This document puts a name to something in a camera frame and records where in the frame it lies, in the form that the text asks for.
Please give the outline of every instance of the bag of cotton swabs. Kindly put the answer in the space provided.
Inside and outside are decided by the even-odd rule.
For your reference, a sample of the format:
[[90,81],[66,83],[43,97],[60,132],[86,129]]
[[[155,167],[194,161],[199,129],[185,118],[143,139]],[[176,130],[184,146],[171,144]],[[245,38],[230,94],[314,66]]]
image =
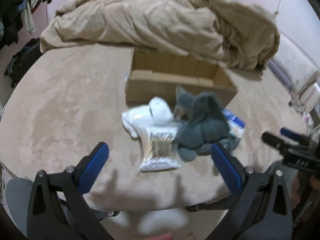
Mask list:
[[177,160],[178,144],[175,137],[179,122],[160,122],[135,119],[132,123],[137,130],[143,148],[143,161],[139,171],[159,171],[180,167]]

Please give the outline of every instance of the black backpack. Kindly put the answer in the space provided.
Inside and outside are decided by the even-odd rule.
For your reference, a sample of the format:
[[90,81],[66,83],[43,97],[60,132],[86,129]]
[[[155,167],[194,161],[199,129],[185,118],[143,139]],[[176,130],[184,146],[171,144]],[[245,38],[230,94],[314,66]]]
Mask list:
[[12,79],[11,87],[15,87],[23,78],[31,66],[40,58],[40,39],[31,39],[23,49],[12,57],[14,63],[8,66],[4,75],[9,75]]

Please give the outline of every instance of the beige blanket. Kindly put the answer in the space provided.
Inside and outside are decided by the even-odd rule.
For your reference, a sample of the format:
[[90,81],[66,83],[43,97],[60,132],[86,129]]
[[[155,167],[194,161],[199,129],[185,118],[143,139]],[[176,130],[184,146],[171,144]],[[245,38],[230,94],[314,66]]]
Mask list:
[[71,0],[41,35],[43,52],[93,42],[195,55],[221,66],[266,68],[277,52],[273,16],[228,0]]

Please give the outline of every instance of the gray pants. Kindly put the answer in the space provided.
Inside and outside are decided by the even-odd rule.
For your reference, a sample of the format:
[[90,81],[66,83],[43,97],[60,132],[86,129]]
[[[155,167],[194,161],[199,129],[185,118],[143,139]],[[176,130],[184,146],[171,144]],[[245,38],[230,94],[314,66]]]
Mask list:
[[[25,237],[27,237],[27,211],[32,185],[33,182],[29,179],[14,178],[9,180],[5,189],[5,198],[10,214]],[[65,217],[70,223],[70,226],[76,231],[80,231],[68,208],[63,204],[61,207]],[[108,215],[107,212],[93,209],[92,212],[96,215],[99,221],[103,220]]]

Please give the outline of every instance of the cardboard box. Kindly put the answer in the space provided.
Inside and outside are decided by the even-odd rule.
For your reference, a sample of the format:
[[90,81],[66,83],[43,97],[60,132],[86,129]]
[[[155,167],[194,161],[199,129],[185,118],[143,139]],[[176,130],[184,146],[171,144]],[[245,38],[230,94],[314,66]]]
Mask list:
[[155,50],[134,49],[125,87],[128,103],[148,104],[161,97],[175,105],[176,86],[197,95],[213,91],[223,107],[237,94],[235,85],[218,65],[193,56],[178,56]]

